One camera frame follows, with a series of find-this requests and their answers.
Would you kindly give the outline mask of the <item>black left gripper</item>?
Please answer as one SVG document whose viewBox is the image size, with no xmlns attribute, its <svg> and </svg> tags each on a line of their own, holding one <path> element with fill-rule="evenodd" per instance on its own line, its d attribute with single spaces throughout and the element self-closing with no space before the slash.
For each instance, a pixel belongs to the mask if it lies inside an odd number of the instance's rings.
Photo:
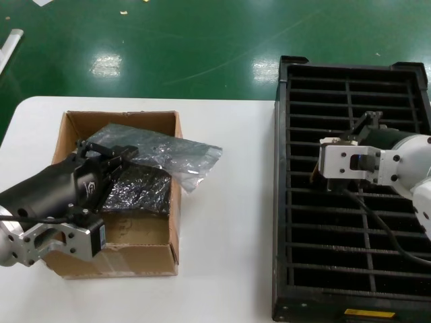
<svg viewBox="0 0 431 323">
<path fill-rule="evenodd" d="M 114 183 L 125 170 L 124 160 L 138 154 L 132 145 L 108 148 L 78 140 L 75 153 L 1 193 L 1 206 L 13 216 L 64 218 L 69 205 L 99 212 Z"/>
</svg>

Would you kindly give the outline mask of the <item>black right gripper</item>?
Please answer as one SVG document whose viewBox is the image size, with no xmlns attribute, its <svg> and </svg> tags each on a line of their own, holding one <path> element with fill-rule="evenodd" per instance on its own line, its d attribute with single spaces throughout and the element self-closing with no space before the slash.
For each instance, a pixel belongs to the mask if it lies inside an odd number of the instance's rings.
<svg viewBox="0 0 431 323">
<path fill-rule="evenodd" d="M 356 141 L 360 146 L 391 150 L 408 137 L 408 132 L 391 128 L 381 128 L 381 111 L 366 111 L 349 130 L 349 140 Z"/>
</svg>

